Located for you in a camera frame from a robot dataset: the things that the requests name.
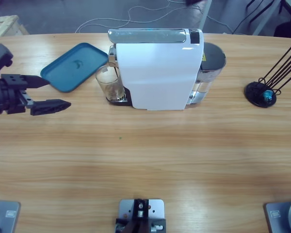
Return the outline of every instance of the robotic arm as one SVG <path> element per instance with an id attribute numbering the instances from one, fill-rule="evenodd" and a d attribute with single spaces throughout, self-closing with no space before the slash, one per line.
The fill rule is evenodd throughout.
<path id="1" fill-rule="evenodd" d="M 12 53 L 0 44 L 0 70 L 12 64 Z M 48 85 L 49 81 L 39 76 L 2 74 L 0 78 L 0 114 L 24 113 L 26 108 L 32 116 L 60 112 L 71 106 L 64 100 L 33 101 L 27 94 L 27 88 L 39 88 Z"/>

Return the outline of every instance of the wooden table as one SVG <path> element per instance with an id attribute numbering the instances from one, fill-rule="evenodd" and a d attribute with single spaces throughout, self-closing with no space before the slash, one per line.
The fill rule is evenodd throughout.
<path id="1" fill-rule="evenodd" d="M 17 233 L 113 233 L 121 199 L 160 198 L 169 233 L 267 232 L 263 204 L 291 200 L 291 83 L 262 109 L 243 95 L 291 39 L 207 34 L 227 65 L 206 99 L 184 111 L 112 106 L 94 78 L 71 93 L 29 90 L 72 106 L 0 115 L 0 200 L 22 203 Z M 106 34 L 0 38 L 3 73 L 39 75 L 78 43 Z"/>

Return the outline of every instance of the teal plastic tray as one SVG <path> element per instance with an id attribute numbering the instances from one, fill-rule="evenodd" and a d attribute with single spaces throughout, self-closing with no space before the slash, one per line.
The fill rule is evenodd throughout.
<path id="1" fill-rule="evenodd" d="M 41 77 L 57 90 L 70 92 L 108 62 L 108 55 L 88 44 L 81 43 L 41 70 Z"/>

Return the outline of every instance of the black metal stand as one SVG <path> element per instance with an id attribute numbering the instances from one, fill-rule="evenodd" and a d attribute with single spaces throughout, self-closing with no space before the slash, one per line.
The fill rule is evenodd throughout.
<path id="1" fill-rule="evenodd" d="M 281 94 L 281 89 L 291 81 L 290 76 L 281 84 L 281 81 L 291 73 L 291 55 L 268 80 L 266 78 L 290 51 L 291 47 L 263 78 L 259 78 L 258 82 L 249 83 L 245 87 L 244 94 L 250 103 L 262 108 L 268 108 L 276 103 L 277 96 Z"/>

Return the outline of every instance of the floor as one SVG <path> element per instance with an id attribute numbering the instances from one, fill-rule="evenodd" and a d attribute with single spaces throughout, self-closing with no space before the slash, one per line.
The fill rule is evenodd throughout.
<path id="1" fill-rule="evenodd" d="M 250 0 L 213 0 L 209 16 L 228 24 L 231 29 L 252 12 L 260 3 L 256 0 L 247 10 L 246 5 Z M 257 12 L 266 6 L 270 0 L 264 0 Z M 82 23 L 94 18 L 128 19 L 128 10 L 134 6 L 144 6 L 150 9 L 167 6 L 167 0 L 0 0 L 0 16 L 18 15 L 21 22 L 30 34 L 42 33 L 74 33 Z M 158 11 L 149 11 L 143 8 L 131 10 L 131 19 L 136 21 L 151 21 L 167 14 L 179 7 L 185 7 L 184 3 L 171 2 L 170 5 Z M 252 34 L 262 17 L 249 24 L 252 14 L 245 20 L 235 33 Z M 197 9 L 175 10 L 166 17 L 152 23 L 132 23 L 129 28 L 196 28 L 199 25 L 201 13 Z M 278 15 L 274 13 L 260 35 L 273 36 L 277 25 L 290 20 L 286 10 Z M 104 24 L 101 26 L 88 26 L 82 29 L 84 33 L 107 32 L 108 27 L 118 27 L 125 22 L 114 20 L 96 20 L 92 23 Z M 223 25 L 206 20 L 203 31 L 205 33 L 230 33 Z"/>

